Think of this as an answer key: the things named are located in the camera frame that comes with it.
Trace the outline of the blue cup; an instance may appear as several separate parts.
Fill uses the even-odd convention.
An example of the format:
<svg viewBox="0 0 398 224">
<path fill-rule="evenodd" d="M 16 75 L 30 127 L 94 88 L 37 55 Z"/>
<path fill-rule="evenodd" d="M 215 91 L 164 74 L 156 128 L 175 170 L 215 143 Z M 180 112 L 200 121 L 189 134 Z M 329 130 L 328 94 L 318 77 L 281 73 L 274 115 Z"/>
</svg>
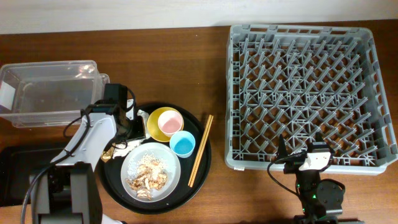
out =
<svg viewBox="0 0 398 224">
<path fill-rule="evenodd" d="M 188 158 L 192 155 L 196 140 L 188 131 L 178 131 L 170 138 L 170 148 L 178 157 Z"/>
</svg>

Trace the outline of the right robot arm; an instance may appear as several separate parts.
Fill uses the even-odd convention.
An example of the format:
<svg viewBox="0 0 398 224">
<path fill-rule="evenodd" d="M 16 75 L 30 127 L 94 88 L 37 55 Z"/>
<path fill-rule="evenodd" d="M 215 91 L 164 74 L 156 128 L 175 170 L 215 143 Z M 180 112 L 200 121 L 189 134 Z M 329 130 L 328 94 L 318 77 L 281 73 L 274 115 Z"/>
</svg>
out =
<svg viewBox="0 0 398 224">
<path fill-rule="evenodd" d="M 333 179 L 322 179 L 320 173 L 330 167 L 334 150 L 320 133 L 307 144 L 307 150 L 289 155 L 283 136 L 279 136 L 277 164 L 284 165 L 284 174 L 294 174 L 293 194 L 302 204 L 303 215 L 296 215 L 294 223 L 338 223 L 343 213 L 345 186 Z"/>
</svg>

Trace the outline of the pink cup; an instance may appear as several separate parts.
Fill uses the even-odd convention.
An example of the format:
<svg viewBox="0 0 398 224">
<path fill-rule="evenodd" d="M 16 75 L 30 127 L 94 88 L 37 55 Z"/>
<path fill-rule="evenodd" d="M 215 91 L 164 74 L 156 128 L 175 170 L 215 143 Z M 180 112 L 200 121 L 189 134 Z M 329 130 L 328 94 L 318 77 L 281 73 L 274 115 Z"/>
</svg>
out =
<svg viewBox="0 0 398 224">
<path fill-rule="evenodd" d="M 183 117 L 178 111 L 164 111 L 158 118 L 158 127 L 163 134 L 171 138 L 183 129 Z"/>
</svg>

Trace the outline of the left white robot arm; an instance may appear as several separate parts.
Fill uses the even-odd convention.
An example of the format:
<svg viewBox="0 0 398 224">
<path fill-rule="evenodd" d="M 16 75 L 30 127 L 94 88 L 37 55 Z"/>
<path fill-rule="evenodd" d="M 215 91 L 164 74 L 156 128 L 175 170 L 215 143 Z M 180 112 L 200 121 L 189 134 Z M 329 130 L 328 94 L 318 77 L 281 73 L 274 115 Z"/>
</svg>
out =
<svg viewBox="0 0 398 224">
<path fill-rule="evenodd" d="M 103 213 L 95 169 L 113 144 L 145 136 L 135 126 L 135 99 L 128 87 L 109 83 L 102 99 L 80 111 L 80 127 L 63 151 L 30 177 L 22 223 L 27 207 L 33 223 L 115 223 Z"/>
</svg>

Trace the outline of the gold snack wrapper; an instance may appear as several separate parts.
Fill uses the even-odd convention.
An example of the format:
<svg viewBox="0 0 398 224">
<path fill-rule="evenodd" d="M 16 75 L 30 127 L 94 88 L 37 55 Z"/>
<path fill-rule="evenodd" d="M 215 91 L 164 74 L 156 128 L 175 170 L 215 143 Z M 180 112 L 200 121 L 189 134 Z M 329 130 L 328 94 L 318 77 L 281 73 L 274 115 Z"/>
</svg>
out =
<svg viewBox="0 0 398 224">
<path fill-rule="evenodd" d="M 108 162 L 110 159 L 113 158 L 114 147 L 111 146 L 107 151 L 103 151 L 101 155 L 101 160 L 103 162 Z"/>
</svg>

